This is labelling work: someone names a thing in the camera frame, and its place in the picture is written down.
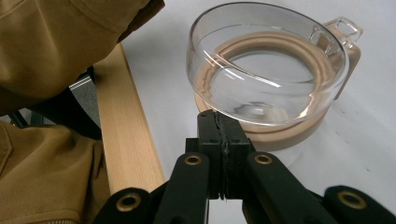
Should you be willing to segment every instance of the white surface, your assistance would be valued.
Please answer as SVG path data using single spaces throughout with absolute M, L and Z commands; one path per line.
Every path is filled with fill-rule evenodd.
M 196 137 L 198 110 L 185 72 L 191 24 L 205 10 L 227 2 L 165 0 L 165 8 L 123 42 L 167 177 L 184 152 L 185 138 Z M 330 186 L 347 185 L 396 214 L 396 1 L 264 3 L 319 22 L 344 16 L 363 28 L 358 41 L 361 60 L 340 99 L 313 135 L 276 155 L 318 194 Z M 209 223 L 245 223 L 239 203 L 228 201 L 225 207 L 212 203 Z

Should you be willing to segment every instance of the gray floor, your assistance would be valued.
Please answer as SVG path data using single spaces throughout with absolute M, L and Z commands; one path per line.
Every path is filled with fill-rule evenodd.
M 81 85 L 72 90 L 78 102 L 81 104 L 82 108 L 84 108 L 85 112 L 93 119 L 93 121 L 100 126 L 99 121 L 99 112 L 96 102 L 96 91 L 94 84 L 89 81 L 84 85 Z M 31 111 L 28 109 L 21 109 L 21 114 L 25 118 L 25 120 L 30 124 L 31 119 Z M 6 122 L 10 122 L 8 116 L 0 117 L 0 120 L 4 120 Z M 45 124 L 53 124 L 50 120 L 44 119 Z

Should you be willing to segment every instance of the wooden board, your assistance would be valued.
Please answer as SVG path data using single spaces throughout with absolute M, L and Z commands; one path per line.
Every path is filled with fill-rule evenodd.
M 153 191 L 163 169 L 122 45 L 93 67 L 110 191 Z

